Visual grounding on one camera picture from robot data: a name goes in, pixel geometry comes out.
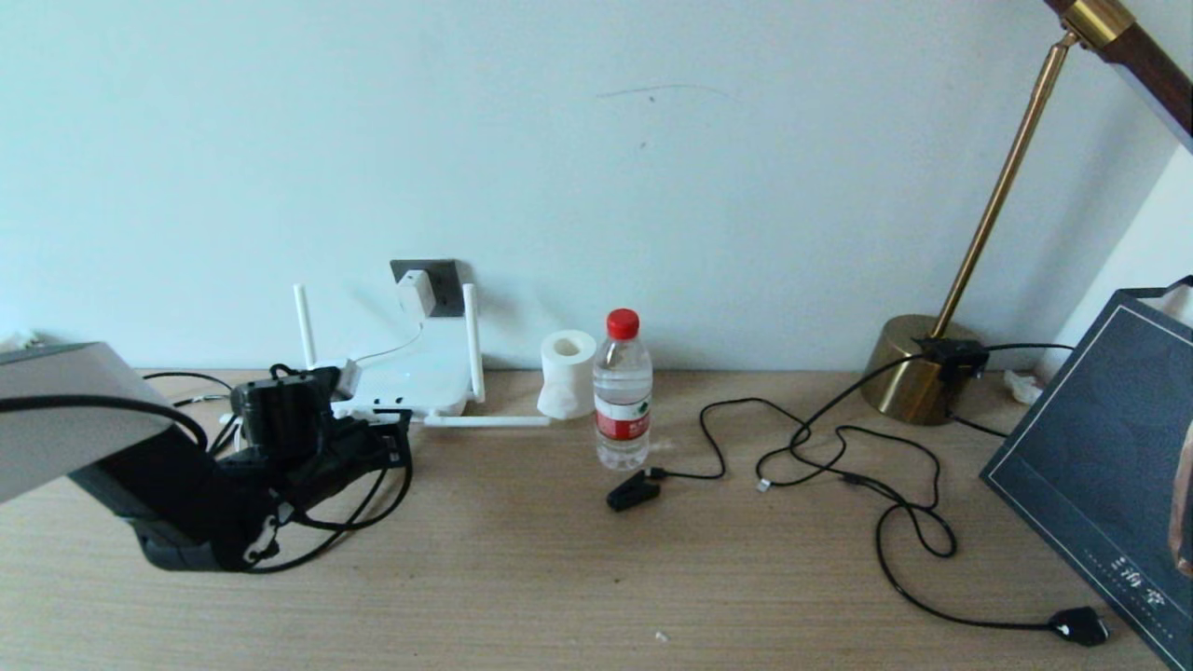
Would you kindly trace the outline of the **white router with antennas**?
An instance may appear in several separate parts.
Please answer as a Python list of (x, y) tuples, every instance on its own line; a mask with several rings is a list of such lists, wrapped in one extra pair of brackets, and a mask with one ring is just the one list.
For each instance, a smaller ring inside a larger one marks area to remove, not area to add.
[[(333, 401), (338, 418), (361, 418), (370, 423), (391, 421), (389, 413), (409, 411), (412, 421), (429, 427), (542, 427), (551, 419), (543, 415), (466, 415), (469, 404), (486, 404), (486, 378), (480, 347), (477, 288), (463, 290), (463, 318), (427, 319), (418, 334), (400, 347), (373, 355), (342, 357), (361, 367), (356, 395)], [(304, 285), (293, 287), (295, 310), (304, 350), (304, 368), (317, 361), (314, 331), (309, 319)]]

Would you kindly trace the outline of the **black clip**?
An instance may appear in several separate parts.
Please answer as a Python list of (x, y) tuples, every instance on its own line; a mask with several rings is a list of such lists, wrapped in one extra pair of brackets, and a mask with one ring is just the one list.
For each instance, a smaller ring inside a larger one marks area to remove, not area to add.
[(662, 469), (639, 469), (606, 495), (606, 505), (616, 513), (623, 513), (644, 504), (644, 501), (656, 500), (661, 493), (659, 484), (665, 478), (667, 478), (667, 472)]

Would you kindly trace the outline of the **white toilet paper roll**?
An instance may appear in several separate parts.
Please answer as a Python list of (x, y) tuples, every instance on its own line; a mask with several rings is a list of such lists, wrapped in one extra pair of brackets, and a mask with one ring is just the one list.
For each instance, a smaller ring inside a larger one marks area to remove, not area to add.
[(537, 408), (554, 420), (594, 413), (593, 373), (596, 341), (585, 331), (564, 330), (540, 341), (542, 389)]

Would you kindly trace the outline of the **red-capped water bottle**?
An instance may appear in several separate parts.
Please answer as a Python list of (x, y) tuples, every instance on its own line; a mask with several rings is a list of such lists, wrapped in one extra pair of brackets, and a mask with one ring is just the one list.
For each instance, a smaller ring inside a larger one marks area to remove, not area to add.
[(630, 308), (606, 318), (606, 339), (593, 361), (593, 394), (596, 457), (608, 469), (639, 468), (651, 450), (653, 359)]

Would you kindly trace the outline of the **brass desk lamp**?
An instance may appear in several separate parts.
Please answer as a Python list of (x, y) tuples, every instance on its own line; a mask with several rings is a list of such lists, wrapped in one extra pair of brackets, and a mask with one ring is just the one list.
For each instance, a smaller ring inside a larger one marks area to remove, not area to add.
[(1126, 0), (1043, 0), (1058, 24), (1061, 38), (1049, 47), (1030, 92), (1022, 119), (1010, 140), (1010, 148), (990, 191), (979, 224), (968, 244), (960, 267), (934, 318), (904, 314), (884, 324), (871, 352), (859, 389), (869, 405), (895, 420), (911, 425), (938, 426), (952, 420), (950, 404), (966, 390), (970, 378), (945, 383), (938, 368), (925, 361), (920, 338), (976, 339), (971, 331), (953, 322), (962, 296), (979, 266), (979, 256), (993, 235), (996, 221), (1024, 164), (1036, 129), (1047, 109), (1061, 72), (1073, 47), (1095, 54), (1112, 64), (1125, 80), (1151, 103), (1189, 153), (1193, 153), (1193, 79), (1175, 59), (1142, 27)]

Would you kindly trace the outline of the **black box on lamp base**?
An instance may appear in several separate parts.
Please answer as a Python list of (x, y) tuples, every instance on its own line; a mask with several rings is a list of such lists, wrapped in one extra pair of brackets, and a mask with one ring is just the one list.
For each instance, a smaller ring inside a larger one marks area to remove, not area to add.
[(979, 378), (990, 358), (990, 351), (979, 340), (962, 338), (914, 339), (925, 361), (937, 365), (937, 378), (951, 383), (956, 378)]

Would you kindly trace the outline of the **grey wall socket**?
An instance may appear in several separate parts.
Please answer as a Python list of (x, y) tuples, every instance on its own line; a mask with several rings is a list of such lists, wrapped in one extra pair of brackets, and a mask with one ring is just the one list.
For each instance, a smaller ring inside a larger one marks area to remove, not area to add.
[(407, 270), (421, 267), (429, 271), (435, 294), (435, 310), (429, 319), (463, 318), (463, 284), (455, 259), (392, 259), (389, 265), (396, 284)]

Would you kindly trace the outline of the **dark blue paper bag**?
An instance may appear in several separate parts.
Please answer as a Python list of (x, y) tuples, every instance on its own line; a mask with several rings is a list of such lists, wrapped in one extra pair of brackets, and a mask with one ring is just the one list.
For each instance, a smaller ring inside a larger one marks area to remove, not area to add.
[(1193, 275), (1112, 294), (979, 476), (1193, 671)]

